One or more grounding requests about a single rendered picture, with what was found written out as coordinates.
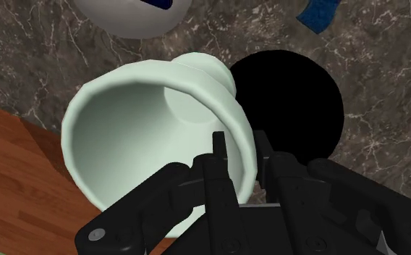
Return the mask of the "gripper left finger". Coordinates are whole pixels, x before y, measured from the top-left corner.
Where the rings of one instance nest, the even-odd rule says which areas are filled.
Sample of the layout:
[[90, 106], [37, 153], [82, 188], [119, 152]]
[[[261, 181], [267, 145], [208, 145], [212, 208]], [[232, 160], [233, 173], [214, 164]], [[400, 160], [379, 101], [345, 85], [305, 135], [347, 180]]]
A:
[[206, 245], [205, 255], [242, 255], [242, 221], [228, 173], [224, 133], [212, 135], [213, 151], [188, 167], [168, 163], [100, 213], [75, 236], [78, 255], [149, 255], [167, 233], [205, 206], [199, 226], [191, 225], [179, 255]]

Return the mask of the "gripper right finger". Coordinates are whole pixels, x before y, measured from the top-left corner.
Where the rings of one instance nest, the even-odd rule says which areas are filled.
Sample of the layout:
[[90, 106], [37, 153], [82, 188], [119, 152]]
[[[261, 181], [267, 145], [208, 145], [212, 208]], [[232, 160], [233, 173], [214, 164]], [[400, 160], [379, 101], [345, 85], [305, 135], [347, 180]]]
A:
[[257, 180], [294, 255], [411, 255], [411, 199], [329, 159], [300, 164], [254, 133]]

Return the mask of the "pale green bowl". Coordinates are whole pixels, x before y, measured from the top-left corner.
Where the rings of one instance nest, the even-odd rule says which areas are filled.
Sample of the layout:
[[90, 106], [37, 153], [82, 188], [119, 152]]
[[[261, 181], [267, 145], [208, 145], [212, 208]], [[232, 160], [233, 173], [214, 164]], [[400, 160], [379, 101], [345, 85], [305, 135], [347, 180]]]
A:
[[253, 131], [230, 69], [209, 54], [125, 64], [84, 84], [62, 120], [64, 163], [77, 187], [105, 210], [170, 162], [191, 165], [225, 135], [237, 200], [257, 175]]

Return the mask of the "white bowl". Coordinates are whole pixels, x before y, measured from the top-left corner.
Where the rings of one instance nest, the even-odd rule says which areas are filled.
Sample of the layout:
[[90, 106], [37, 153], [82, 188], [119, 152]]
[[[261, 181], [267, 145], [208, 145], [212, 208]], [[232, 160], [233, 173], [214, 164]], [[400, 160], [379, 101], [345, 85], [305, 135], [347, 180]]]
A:
[[192, 0], [74, 0], [95, 25], [121, 38], [155, 38], [182, 21]]

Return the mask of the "blue curved object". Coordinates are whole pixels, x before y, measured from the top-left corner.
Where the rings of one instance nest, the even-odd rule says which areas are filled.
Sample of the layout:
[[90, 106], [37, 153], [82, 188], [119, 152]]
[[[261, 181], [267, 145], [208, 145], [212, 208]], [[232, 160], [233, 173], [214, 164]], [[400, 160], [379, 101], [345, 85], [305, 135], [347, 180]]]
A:
[[308, 0], [297, 20], [315, 34], [320, 34], [332, 23], [341, 0]]

